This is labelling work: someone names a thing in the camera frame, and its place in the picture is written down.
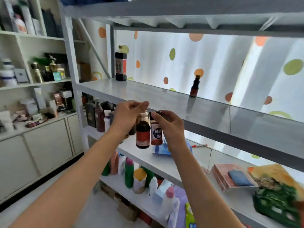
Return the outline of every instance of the person's right hand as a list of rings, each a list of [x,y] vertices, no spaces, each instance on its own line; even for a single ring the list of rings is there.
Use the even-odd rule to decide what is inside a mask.
[[[161,110],[161,113],[162,115],[151,112],[151,115],[162,128],[170,153],[176,152],[181,146],[186,145],[184,122],[172,111]]]

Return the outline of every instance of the floor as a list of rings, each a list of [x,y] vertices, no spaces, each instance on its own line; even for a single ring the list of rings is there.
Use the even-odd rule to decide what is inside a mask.
[[[48,180],[37,189],[11,205],[0,213],[0,228],[8,228],[14,220],[39,197],[48,187],[51,186],[61,175]],[[137,219],[135,222],[127,221],[117,210],[117,202],[107,196],[104,192],[98,191],[95,195],[90,195],[85,207],[80,213],[73,228],[147,228],[145,222]]]

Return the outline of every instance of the forearm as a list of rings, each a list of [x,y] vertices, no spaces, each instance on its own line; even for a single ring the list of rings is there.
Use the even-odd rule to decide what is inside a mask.
[[[11,227],[72,227],[93,186],[123,139],[109,130],[49,187]]]
[[[172,152],[172,156],[197,226],[242,228],[242,224],[211,185],[186,144]]]

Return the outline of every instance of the person's left hand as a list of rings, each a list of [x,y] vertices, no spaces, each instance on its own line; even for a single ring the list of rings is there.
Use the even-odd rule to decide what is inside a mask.
[[[125,136],[134,126],[137,116],[143,113],[149,104],[148,101],[124,101],[119,103],[110,129],[117,133],[121,132]]]

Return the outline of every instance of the hand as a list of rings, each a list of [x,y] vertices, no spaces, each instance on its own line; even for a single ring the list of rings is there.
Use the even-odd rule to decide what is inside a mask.
[[[143,113],[149,106],[148,101],[124,101],[117,105],[113,123],[110,129],[116,133],[126,135],[135,124],[136,118]]]
[[[186,145],[184,135],[184,122],[172,111],[161,110],[162,115],[151,112],[152,117],[157,121],[164,133],[170,153],[174,153]]]

